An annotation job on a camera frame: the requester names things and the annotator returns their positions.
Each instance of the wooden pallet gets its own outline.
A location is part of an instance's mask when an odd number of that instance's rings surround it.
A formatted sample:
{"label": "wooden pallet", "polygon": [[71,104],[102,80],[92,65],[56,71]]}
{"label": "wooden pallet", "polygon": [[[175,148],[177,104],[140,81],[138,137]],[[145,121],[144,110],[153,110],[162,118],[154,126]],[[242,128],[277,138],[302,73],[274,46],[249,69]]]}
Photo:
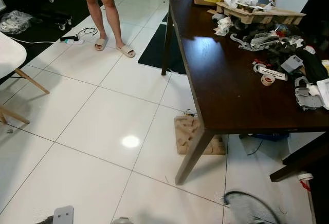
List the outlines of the wooden pallet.
{"label": "wooden pallet", "polygon": [[[175,118],[176,145],[180,155],[186,155],[191,142],[200,127],[198,118],[177,116]],[[204,155],[225,155],[226,149],[220,135],[215,135],[204,151]]]}
{"label": "wooden pallet", "polygon": [[262,23],[268,24],[273,18],[278,23],[290,25],[297,25],[300,23],[302,18],[306,15],[305,13],[293,12],[282,10],[277,7],[273,7],[270,11],[256,11],[248,12],[240,8],[231,8],[225,2],[217,2],[217,12],[224,13],[226,16],[235,16],[240,18],[241,22],[244,24],[251,23]]}

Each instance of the tabletop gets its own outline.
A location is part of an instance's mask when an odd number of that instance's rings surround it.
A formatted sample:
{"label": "tabletop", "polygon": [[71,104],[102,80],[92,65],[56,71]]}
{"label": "tabletop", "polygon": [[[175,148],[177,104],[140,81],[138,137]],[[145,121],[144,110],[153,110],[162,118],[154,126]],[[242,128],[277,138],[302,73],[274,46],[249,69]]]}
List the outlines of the tabletop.
{"label": "tabletop", "polygon": [[219,134],[312,132],[329,129],[329,111],[303,111],[293,83],[270,87],[253,71],[261,52],[238,48],[229,36],[217,36],[207,10],[193,0],[170,0],[170,11],[198,115]]}

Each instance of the white tile floor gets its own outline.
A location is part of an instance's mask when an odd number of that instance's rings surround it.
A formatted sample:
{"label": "white tile floor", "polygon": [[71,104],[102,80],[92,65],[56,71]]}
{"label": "white tile floor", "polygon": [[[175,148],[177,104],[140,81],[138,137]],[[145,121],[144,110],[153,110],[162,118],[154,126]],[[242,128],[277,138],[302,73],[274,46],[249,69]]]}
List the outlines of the white tile floor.
{"label": "white tile floor", "polygon": [[[24,67],[49,95],[23,79],[0,86],[0,102],[31,121],[0,124],[0,224],[36,223],[69,204],[77,224],[119,216],[135,224],[228,224],[234,220],[221,197],[232,189],[264,199],[286,223],[309,224],[307,194],[296,177],[268,177],[281,167],[283,142],[264,142],[246,156],[258,140],[224,136],[227,155],[202,156],[186,183],[175,186],[183,156],[173,119],[195,111],[188,79],[137,63],[168,2],[116,1],[134,59],[114,49],[106,24],[103,52],[93,50],[97,36],[87,35],[85,44],[54,44]],[[88,17],[68,34],[90,26]]]}

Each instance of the wooden chair leg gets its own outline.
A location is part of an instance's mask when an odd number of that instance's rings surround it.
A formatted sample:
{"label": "wooden chair leg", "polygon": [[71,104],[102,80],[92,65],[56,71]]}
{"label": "wooden chair leg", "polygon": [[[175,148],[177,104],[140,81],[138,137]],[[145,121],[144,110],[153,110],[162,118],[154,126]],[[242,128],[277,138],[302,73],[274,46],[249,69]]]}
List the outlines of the wooden chair leg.
{"label": "wooden chair leg", "polygon": [[10,110],[6,109],[3,105],[0,105],[0,113],[9,115],[9,116],[11,116],[11,117],[13,117],[13,118],[15,118],[19,121],[22,121],[25,124],[30,123],[29,120],[25,119],[23,116],[20,116],[19,114],[15,113],[13,111],[10,111]]}
{"label": "wooden chair leg", "polygon": [[32,79],[30,76],[28,76],[26,73],[24,73],[22,70],[20,70],[19,68],[16,68],[15,72],[20,75],[21,77],[27,79],[28,81],[30,81],[32,84],[34,84],[36,87],[38,87],[39,89],[41,89],[43,92],[49,94],[50,92],[45,89],[41,84],[39,84],[38,82],[36,82],[34,79]]}
{"label": "wooden chair leg", "polygon": [[0,120],[1,120],[2,123],[7,124],[7,121],[4,117],[4,114],[1,112],[1,109],[0,109]]}

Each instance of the white cable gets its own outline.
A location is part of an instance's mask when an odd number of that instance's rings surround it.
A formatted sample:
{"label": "white cable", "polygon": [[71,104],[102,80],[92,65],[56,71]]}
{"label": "white cable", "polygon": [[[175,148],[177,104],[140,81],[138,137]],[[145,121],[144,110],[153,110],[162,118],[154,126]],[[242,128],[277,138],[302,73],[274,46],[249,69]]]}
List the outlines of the white cable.
{"label": "white cable", "polygon": [[11,36],[10,36],[10,38],[14,39],[16,41],[22,42],[22,43],[29,43],[29,44],[35,44],[35,43],[65,43],[65,42],[25,42],[25,41],[22,41],[22,40],[18,40],[16,38],[12,38]]}

